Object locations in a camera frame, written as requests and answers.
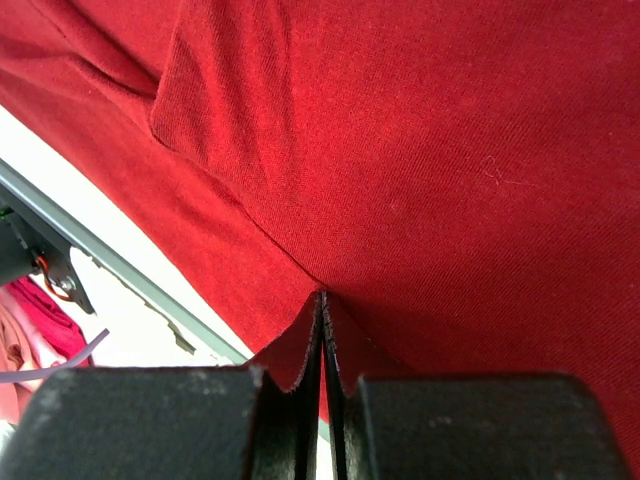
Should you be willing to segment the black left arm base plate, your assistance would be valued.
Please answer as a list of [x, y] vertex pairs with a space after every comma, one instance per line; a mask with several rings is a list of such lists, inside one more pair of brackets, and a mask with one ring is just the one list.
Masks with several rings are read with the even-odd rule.
[[1, 284], [40, 275], [61, 301], [93, 314], [79, 275], [71, 262], [71, 243], [17, 196], [1, 190]]

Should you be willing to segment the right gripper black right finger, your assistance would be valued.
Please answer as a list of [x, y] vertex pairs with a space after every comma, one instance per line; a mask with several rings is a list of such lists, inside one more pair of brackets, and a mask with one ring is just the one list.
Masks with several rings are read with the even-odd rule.
[[602, 408], [557, 373], [418, 374], [322, 296], [339, 479], [628, 479]]

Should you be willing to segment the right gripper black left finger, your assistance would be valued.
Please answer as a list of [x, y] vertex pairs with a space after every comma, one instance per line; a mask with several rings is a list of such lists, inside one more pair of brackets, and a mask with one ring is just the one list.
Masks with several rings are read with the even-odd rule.
[[62, 368], [1, 457], [5, 479], [312, 479], [321, 297], [240, 366]]

